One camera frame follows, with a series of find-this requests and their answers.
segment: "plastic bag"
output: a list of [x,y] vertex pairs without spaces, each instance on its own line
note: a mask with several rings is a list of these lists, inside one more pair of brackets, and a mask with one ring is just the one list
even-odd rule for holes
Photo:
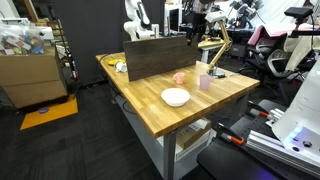
[[19,25],[0,24],[0,56],[44,53],[40,29],[29,21]]

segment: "pink cup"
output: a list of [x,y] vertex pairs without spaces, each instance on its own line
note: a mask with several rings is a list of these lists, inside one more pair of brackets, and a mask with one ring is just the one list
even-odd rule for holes
[[176,81],[176,84],[183,84],[184,81],[184,73],[178,72],[173,76],[173,80]]
[[210,75],[201,75],[200,76],[200,89],[208,90],[210,87],[211,79],[212,79],[212,76],[210,76]]

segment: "white bowl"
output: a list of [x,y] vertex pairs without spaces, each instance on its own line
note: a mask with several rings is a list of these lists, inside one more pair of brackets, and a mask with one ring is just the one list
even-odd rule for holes
[[168,105],[179,107],[190,99],[190,94],[184,89],[169,88],[161,93],[161,97]]

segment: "lamp arm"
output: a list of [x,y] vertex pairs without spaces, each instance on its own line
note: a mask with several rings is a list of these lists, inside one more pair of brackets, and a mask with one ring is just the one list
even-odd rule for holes
[[222,56],[222,54],[224,53],[224,51],[225,51],[226,49],[229,49],[229,48],[230,48],[231,43],[232,43],[232,42],[230,41],[228,32],[227,32],[227,30],[226,30],[226,27],[224,26],[223,21],[222,21],[222,20],[219,20],[219,21],[217,21],[217,23],[218,23],[219,26],[220,26],[224,44],[223,44],[223,46],[221,47],[221,49],[218,51],[218,53],[213,57],[212,61],[210,62],[210,64],[209,64],[209,70],[213,70],[216,62],[217,62],[217,61],[219,60],[219,58]]

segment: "dark wooden board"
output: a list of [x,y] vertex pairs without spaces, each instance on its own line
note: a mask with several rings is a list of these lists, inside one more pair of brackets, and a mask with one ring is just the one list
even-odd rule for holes
[[124,42],[129,81],[195,65],[196,44],[184,36]]

